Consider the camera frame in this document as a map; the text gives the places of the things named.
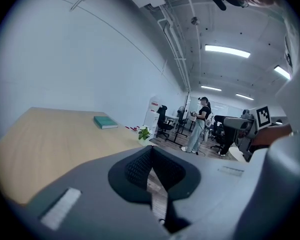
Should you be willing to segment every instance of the potted plant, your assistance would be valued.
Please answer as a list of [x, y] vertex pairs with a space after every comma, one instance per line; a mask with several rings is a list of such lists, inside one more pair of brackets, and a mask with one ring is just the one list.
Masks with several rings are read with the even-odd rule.
[[153, 134], [152, 130], [150, 130], [150, 128], [146, 125], [143, 125], [142, 127], [140, 127], [138, 133], [139, 133], [138, 141], [142, 146], [146, 145], [147, 139], [149, 139], [151, 137], [151, 135]]

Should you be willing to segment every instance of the floor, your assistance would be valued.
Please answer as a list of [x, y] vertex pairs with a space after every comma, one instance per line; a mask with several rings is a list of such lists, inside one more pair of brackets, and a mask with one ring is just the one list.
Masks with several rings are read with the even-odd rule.
[[[191, 136], [191, 132], [188, 130], [184, 130], [183, 134], [187, 135], [188, 137]], [[175, 139], [175, 134], [171, 133], [169, 140]], [[151, 142], [158, 145], [160, 148], [169, 147], [174, 150], [180, 150], [179, 145], [175, 144], [171, 141], [165, 141], [165, 137], [163, 135], [159, 135], [158, 138], [153, 138]], [[176, 138], [176, 142], [186, 146], [188, 142], [188, 138], [184, 135], [178, 134]], [[218, 149], [212, 148], [211, 146], [217, 145], [215, 141], [212, 141], [210, 138], [208, 139], [207, 143], [203, 143], [200, 148], [198, 155], [202, 157], [209, 157], [214, 159], [223, 159], [223, 160], [235, 160], [236, 159], [228, 152], [224, 157], [218, 155]], [[152, 194], [152, 212], [154, 216], [156, 216], [159, 220], [165, 219], [166, 210], [167, 210], [167, 198], [168, 194], [162, 184], [160, 183], [156, 173], [152, 169], [147, 182], [147, 191]]]

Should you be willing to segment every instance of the green book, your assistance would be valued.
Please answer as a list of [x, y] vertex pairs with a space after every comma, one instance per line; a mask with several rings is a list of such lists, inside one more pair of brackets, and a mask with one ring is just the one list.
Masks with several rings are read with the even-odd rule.
[[94, 116], [93, 120], [101, 129], [117, 128], [118, 124], [108, 116]]

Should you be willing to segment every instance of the fluorescent light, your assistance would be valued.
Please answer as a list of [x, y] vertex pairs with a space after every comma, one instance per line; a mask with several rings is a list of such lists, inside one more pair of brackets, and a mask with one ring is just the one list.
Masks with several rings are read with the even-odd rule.
[[215, 91], [219, 91], [219, 92], [222, 91], [221, 89], [212, 88], [212, 87], [208, 87], [208, 86], [201, 86], [201, 88], [211, 89], [211, 90], [215, 90]]
[[247, 97], [247, 96], [243, 96], [243, 95], [241, 95], [241, 94], [236, 94], [237, 96], [239, 96], [239, 97], [242, 97], [242, 98], [246, 98], [246, 99], [248, 99], [248, 100], [252, 100], [252, 101], [254, 101], [254, 99], [253, 98], [250, 98], [250, 97]]
[[285, 78], [287, 78], [289, 80], [291, 79], [290, 74], [287, 71], [285, 71], [284, 69], [282, 69], [281, 67], [276, 66], [274, 68], [274, 70], [277, 71], [279, 74], [283, 75]]
[[249, 58], [249, 56], [250, 56], [250, 52], [227, 48], [227, 47], [222, 47], [222, 46], [208, 45], [208, 44], [205, 45], [205, 50], [211, 51], [211, 52], [220, 52], [220, 53], [238, 55], [238, 56], [241, 56], [244, 58]]

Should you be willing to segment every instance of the sneaker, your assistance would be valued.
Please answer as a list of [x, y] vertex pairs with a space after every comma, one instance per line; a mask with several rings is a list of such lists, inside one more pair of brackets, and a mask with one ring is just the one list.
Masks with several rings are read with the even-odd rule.
[[225, 156], [226, 156], [225, 154], [220, 154], [220, 151], [218, 152], [218, 155], [219, 155], [220, 157], [225, 157]]

